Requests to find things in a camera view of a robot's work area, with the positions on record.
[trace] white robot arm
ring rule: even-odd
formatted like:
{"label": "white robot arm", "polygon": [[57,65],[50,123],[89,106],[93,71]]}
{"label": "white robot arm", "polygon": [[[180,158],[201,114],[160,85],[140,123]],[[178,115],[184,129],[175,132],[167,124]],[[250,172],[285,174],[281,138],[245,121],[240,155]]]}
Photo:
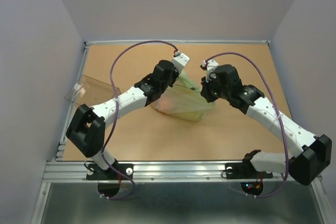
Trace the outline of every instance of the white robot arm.
{"label": "white robot arm", "polygon": [[[128,91],[102,104],[88,107],[85,104],[76,110],[66,136],[83,153],[103,170],[109,168],[102,158],[104,132],[114,120],[116,103],[119,104],[118,118],[133,110],[145,107],[161,97],[167,87],[171,87],[189,62],[189,57],[176,52],[171,61],[161,60],[153,72],[134,84]],[[113,164],[116,160],[104,150],[106,160]]]}
{"label": "white robot arm", "polygon": [[[238,72],[231,65],[219,66],[215,60],[203,62],[206,70],[202,78],[201,95],[207,102],[218,98],[227,100],[231,106],[255,119],[282,141],[281,127],[273,104],[252,85],[242,85]],[[280,112],[289,152],[289,174],[299,183],[308,185],[329,164],[331,140],[322,135],[317,137],[303,129]],[[240,167],[229,173],[278,172],[285,173],[285,155],[255,150],[245,156]]]}

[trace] metal frame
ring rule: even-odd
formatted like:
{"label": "metal frame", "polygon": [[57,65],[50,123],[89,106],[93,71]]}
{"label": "metal frame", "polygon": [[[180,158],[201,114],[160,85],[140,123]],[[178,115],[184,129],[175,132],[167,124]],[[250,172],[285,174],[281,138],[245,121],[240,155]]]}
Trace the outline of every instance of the metal frame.
{"label": "metal frame", "polygon": [[[177,44],[267,44],[270,41],[231,41],[231,40],[167,40]],[[133,44],[139,40],[113,40],[113,41],[91,41],[87,42],[83,52],[83,58],[78,73],[78,78],[82,75],[85,62],[89,52],[90,45],[110,45],[110,44]],[[66,137],[65,131],[70,123],[70,117],[74,106],[70,106],[65,120],[64,129],[59,141],[58,152],[52,162],[47,162],[42,179],[42,185],[36,202],[34,214],[31,223],[41,223],[44,209],[48,198],[51,183],[96,183],[95,181],[86,180],[87,170],[84,162],[58,162],[62,161],[65,150]],[[162,161],[162,162],[120,162],[132,163],[134,165],[133,180],[136,183],[183,183],[183,182],[232,182],[221,177],[222,171],[225,170],[227,162],[241,161]],[[280,174],[274,174],[270,180],[282,180]],[[245,179],[234,180],[235,182],[246,182]],[[321,183],[322,177],[319,176],[311,184],[317,199],[319,209],[324,223],[336,223],[331,211],[328,199],[323,190]]]}

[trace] table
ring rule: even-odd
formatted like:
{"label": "table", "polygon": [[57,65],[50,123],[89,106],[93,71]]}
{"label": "table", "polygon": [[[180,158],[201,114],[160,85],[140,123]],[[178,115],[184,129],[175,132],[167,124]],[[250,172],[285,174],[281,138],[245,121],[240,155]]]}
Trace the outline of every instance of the table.
{"label": "table", "polygon": [[[116,56],[129,45],[91,45],[83,74],[109,83],[109,71]],[[235,51],[252,59],[263,72],[280,110],[290,117],[274,63],[265,44],[181,44],[181,52],[190,57],[185,68],[197,82],[205,72],[202,61],[214,54]],[[153,71],[161,59],[170,60],[173,49],[167,45],[142,45],[127,52],[117,63],[113,77],[121,92]],[[254,67],[238,56],[222,56],[221,64],[231,64],[238,70],[243,84],[252,84],[269,98]],[[242,159],[255,149],[281,153],[282,142],[267,129],[227,101],[217,100],[215,109],[199,122],[188,122],[162,114],[150,106],[133,111],[118,120],[114,135],[107,146],[120,161],[169,160],[230,160]],[[82,161],[85,157],[67,142],[64,161]]]}

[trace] gray wall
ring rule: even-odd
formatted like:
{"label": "gray wall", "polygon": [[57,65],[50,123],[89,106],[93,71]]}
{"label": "gray wall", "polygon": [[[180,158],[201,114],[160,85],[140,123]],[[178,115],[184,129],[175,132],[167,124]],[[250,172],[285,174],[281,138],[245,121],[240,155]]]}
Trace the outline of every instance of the gray wall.
{"label": "gray wall", "polygon": [[[295,0],[271,43],[293,118],[336,142],[336,0]],[[323,173],[336,214],[336,147]]]}
{"label": "gray wall", "polygon": [[293,0],[63,0],[85,41],[270,39]]}
{"label": "gray wall", "polygon": [[82,40],[61,0],[0,0],[0,223],[29,223]]}

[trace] gray floor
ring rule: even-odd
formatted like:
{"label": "gray floor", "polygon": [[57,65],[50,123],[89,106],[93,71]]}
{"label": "gray floor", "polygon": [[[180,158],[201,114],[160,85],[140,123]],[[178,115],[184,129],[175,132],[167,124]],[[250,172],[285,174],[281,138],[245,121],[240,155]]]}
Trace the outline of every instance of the gray floor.
{"label": "gray floor", "polygon": [[[265,182],[272,191],[279,182]],[[233,190],[239,183],[137,185],[121,201],[100,199],[97,184],[53,184],[43,223],[323,223],[311,186],[287,182],[276,196],[253,199]]]}

